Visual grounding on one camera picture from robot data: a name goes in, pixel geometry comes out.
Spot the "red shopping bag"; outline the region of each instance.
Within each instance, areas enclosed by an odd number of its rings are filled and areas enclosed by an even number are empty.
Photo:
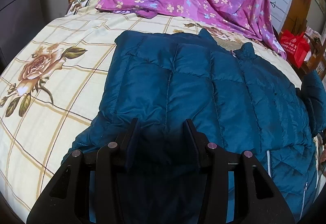
[[[285,30],[280,39],[280,44],[285,50],[286,57],[290,63],[300,68],[310,50],[309,44],[304,39],[304,32],[294,36],[288,30]]]

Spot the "bed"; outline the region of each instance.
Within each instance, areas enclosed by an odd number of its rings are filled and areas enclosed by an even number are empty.
[[[99,12],[98,1],[74,0],[67,15],[45,26],[0,77],[0,191],[23,221],[75,137],[97,115],[114,40],[125,30],[198,34],[206,28],[227,50],[252,42],[257,55],[301,86],[288,62],[240,34],[189,18]],[[35,86],[35,76],[45,81]]]

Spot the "plaid pattern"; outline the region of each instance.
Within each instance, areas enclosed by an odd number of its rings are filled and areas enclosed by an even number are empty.
[[[58,48],[77,46],[87,50],[77,58],[68,59],[44,84],[52,93],[53,104],[49,95],[39,89],[31,93],[30,104],[22,117],[18,115],[19,106],[6,117],[13,97],[0,108],[0,191],[23,221],[75,137],[96,116],[115,38],[125,30],[198,34],[206,26],[181,17],[158,15],[149,20],[134,13],[101,13],[94,8],[98,1],[85,0],[82,8],[45,26],[0,77],[0,98],[3,98],[8,96],[12,84],[19,83],[21,71],[41,46],[47,48],[58,43]],[[237,49],[250,41],[239,34],[207,28],[226,49]],[[253,46],[256,54],[275,65],[296,87],[301,86],[285,60],[258,43],[253,42]]]

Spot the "blue jacket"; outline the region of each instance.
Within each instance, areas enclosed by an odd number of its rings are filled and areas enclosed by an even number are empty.
[[[326,94],[316,72],[298,97],[251,43],[232,54],[205,29],[199,35],[125,31],[115,42],[99,113],[68,153],[97,150],[139,119],[134,165],[118,179],[126,223],[197,223],[206,178],[193,172],[187,156],[187,118],[210,142],[230,152],[251,150],[299,220],[316,192],[312,136],[326,127]],[[228,220],[232,196],[230,180]]]

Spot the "metal screw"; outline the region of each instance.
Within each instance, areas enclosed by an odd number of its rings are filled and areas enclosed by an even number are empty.
[[[216,149],[217,148],[217,145],[213,142],[210,142],[207,144],[207,147],[209,147],[210,149]]]
[[[81,154],[81,151],[80,151],[80,150],[74,150],[74,151],[71,153],[71,155],[72,155],[73,157],[78,157],[80,154]]]
[[[252,157],[252,152],[249,151],[249,150],[246,150],[246,151],[244,152],[244,155],[245,155],[247,158],[251,158],[251,157]]]
[[[108,144],[108,147],[110,148],[110,149],[114,149],[114,148],[116,148],[118,146],[118,143],[117,142],[110,142],[109,144]]]

